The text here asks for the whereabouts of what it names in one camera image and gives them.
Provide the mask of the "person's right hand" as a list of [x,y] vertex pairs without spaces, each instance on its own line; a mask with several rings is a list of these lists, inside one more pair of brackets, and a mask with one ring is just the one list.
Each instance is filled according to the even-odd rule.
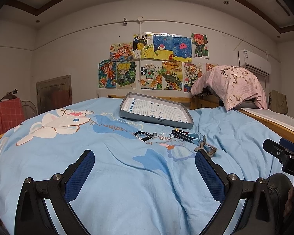
[[290,188],[290,190],[288,191],[287,197],[288,198],[285,204],[284,217],[286,217],[294,208],[294,187]]

